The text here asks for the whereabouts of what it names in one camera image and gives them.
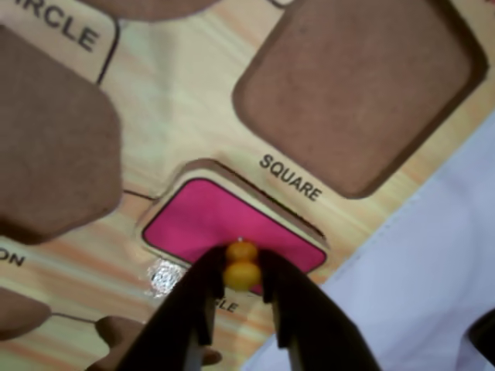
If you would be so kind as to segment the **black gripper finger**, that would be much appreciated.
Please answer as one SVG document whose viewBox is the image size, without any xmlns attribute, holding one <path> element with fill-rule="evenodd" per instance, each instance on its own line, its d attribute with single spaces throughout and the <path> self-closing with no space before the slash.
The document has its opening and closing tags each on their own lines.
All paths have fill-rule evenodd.
<svg viewBox="0 0 495 371">
<path fill-rule="evenodd" d="M 293 263 L 261 251 L 263 301 L 292 370 L 379 370 L 358 327 Z"/>
<path fill-rule="evenodd" d="M 118 370 L 200 370 L 213 342 L 216 301 L 224 296 L 225 246 L 210 248 L 156 310 Z"/>
</svg>

